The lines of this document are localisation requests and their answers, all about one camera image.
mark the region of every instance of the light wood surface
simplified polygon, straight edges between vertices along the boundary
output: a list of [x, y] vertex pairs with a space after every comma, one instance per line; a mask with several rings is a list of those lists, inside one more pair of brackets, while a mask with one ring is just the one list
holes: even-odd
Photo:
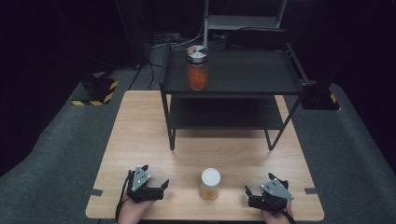
[[[288, 110], [283, 97], [276, 100], [284, 119]], [[275, 131], [270, 134], [275, 138]], [[160, 92], [127, 91], [93, 186], [103, 194], [91, 196], [87, 217], [114, 218], [128, 170], [145, 164], [149, 187], [170, 182], [163, 200], [152, 205], [144, 219], [262, 220], [258, 209], [248, 207], [244, 186], [260, 195], [260, 185], [270, 181], [268, 173], [289, 180], [296, 220], [324, 218], [318, 195], [305, 194], [305, 188], [315, 186], [292, 122], [273, 151], [268, 150], [264, 131], [249, 130], [177, 130], [172, 151]], [[208, 167], [221, 174], [215, 201], [199, 195], [201, 174]]]

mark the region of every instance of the hand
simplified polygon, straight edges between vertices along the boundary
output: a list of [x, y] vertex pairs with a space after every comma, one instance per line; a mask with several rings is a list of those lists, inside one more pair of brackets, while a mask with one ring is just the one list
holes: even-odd
[[123, 196], [122, 201], [124, 203], [120, 210], [119, 224], [137, 224], [149, 207], [155, 203], [155, 201], [135, 203], [126, 195]]
[[[291, 211], [291, 200], [288, 200], [285, 211], [287, 211], [289, 215], [293, 217], [293, 212]], [[270, 212], [262, 210], [262, 218], [266, 224], [290, 224], [288, 219], [279, 213], [273, 215]]]

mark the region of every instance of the cylindrical container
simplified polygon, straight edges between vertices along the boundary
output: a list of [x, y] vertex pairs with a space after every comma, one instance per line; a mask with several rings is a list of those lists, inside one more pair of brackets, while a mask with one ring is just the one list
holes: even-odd
[[193, 91], [201, 91], [207, 84], [207, 54], [204, 46], [187, 48], [187, 80]]
[[204, 200], [216, 200], [219, 196], [220, 173], [214, 168], [207, 168], [202, 172], [199, 193]]

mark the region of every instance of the silver lid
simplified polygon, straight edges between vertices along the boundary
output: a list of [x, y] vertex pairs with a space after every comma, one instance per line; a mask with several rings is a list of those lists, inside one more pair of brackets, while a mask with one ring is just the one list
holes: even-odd
[[207, 61], [207, 48], [194, 45], [187, 48], [187, 60], [191, 63], [205, 63]]

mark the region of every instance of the orange jar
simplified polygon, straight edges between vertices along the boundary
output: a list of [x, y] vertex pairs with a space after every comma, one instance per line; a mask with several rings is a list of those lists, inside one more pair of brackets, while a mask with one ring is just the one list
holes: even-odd
[[207, 48], [191, 46], [187, 48], [187, 80], [193, 91], [201, 91], [207, 84]]

